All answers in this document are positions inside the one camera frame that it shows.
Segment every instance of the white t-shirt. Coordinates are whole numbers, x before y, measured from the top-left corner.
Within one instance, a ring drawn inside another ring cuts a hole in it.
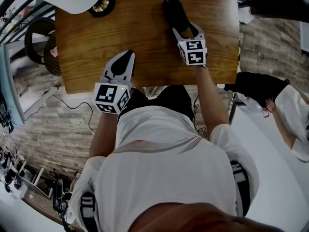
[[[252,200],[259,186],[255,163],[229,125],[216,127],[210,141],[197,135],[187,116],[164,107],[124,114],[114,152],[87,161],[71,198],[73,214],[86,231],[80,199],[93,191],[99,231],[127,232],[141,213],[158,203],[211,203],[236,215],[230,161],[247,171]]]
[[[291,85],[277,96],[275,104],[286,127],[297,137],[292,152],[309,162],[309,105]]]

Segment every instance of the white sleeve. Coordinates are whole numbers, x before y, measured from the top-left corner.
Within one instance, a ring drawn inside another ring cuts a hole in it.
[[[291,152],[294,153],[301,161],[309,162],[309,146],[305,145],[298,138],[296,138]]]
[[[73,190],[72,197],[70,199],[70,209],[83,230],[87,231],[80,212],[81,197],[86,192],[94,193],[93,183],[96,180],[98,172],[103,165],[106,157],[92,157],[88,159],[81,177],[76,182]]]
[[[230,125],[222,124],[211,132],[210,142],[225,151],[230,161],[237,161],[246,170],[250,184],[250,199],[253,201],[260,186],[258,170],[252,156],[244,149]]]

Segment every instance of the black shorts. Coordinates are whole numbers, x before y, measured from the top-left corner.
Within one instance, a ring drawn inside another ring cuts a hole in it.
[[[119,118],[135,108],[145,106],[166,107],[170,110],[186,115],[191,121],[193,121],[194,114],[192,111],[191,98],[183,85],[169,86],[165,88],[157,98],[152,100],[149,100],[143,93],[135,89],[126,108],[119,115]]]
[[[260,106],[266,108],[265,100],[272,99],[275,101],[287,85],[287,82],[270,75],[239,72],[235,84],[226,84],[225,91],[231,90],[251,97]]]

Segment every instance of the wooden tabletop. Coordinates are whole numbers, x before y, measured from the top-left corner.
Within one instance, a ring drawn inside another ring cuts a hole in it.
[[[195,84],[162,12],[164,0],[116,0],[107,16],[56,9],[56,43],[68,94],[88,92],[105,64],[122,51],[136,54],[134,87]],[[205,33],[207,67],[215,83],[236,79],[239,51],[237,0],[180,0],[189,21]]]

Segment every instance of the hand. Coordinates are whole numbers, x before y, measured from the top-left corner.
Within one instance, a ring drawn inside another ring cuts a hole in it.
[[[271,99],[267,99],[265,102],[266,102],[266,108],[270,112],[272,112],[274,109],[276,109],[276,105]]]

